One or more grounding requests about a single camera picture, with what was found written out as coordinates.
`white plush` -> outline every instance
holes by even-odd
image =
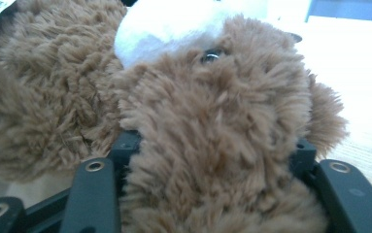
[[[266,0],[139,0],[118,28],[115,53],[126,69],[165,52],[212,49],[225,19],[266,13]]]

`brown teddy bear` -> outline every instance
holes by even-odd
[[[123,69],[113,42],[125,14],[114,0],[18,1],[3,19],[0,178],[69,175],[135,129],[125,232],[325,232],[288,157],[303,137],[325,155],[346,121],[288,33],[231,17],[213,59],[182,50]]]

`black button eye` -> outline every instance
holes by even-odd
[[[219,49],[205,50],[203,57],[201,57],[201,62],[202,63],[213,62],[219,59],[221,54],[222,50]]]

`fluffy brown fur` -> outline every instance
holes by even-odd
[[[0,31],[0,178],[29,181],[105,156],[118,130],[105,93],[119,1],[18,1]]]
[[[0,33],[0,177],[73,171],[105,155],[120,127],[136,129],[124,231],[324,232],[320,203],[287,159],[301,137],[325,154],[345,121],[289,35],[236,17],[218,60],[190,50],[121,71],[120,3],[39,3],[22,2]]]
[[[337,97],[269,25],[236,17],[218,48],[212,63],[192,50],[114,79],[121,126],[144,137],[121,204],[127,232],[324,232],[287,159],[300,137],[322,152],[344,137]]]

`wooden surface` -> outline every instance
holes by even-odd
[[[350,137],[328,158],[351,163],[372,183],[372,21],[310,17],[285,28],[303,37],[297,48],[306,66],[345,106]]]

